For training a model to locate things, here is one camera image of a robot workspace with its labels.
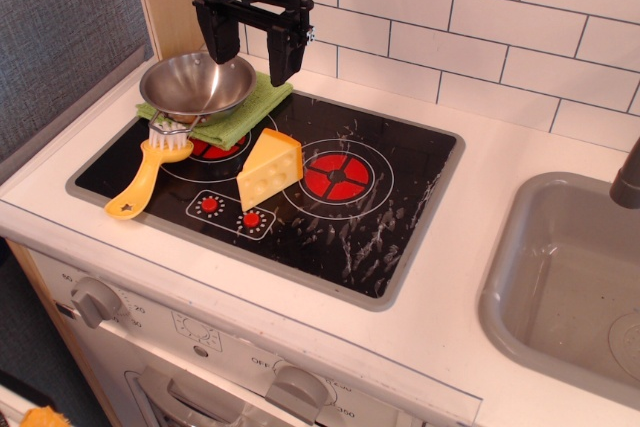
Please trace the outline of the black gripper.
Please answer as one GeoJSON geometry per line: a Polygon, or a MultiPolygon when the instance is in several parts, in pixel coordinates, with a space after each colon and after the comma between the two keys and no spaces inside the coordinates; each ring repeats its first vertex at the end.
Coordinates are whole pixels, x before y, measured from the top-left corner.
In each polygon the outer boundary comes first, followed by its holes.
{"type": "Polygon", "coordinates": [[[193,0],[210,57],[224,64],[240,50],[239,25],[267,33],[271,85],[279,87],[302,66],[313,38],[313,0],[193,0]]]}

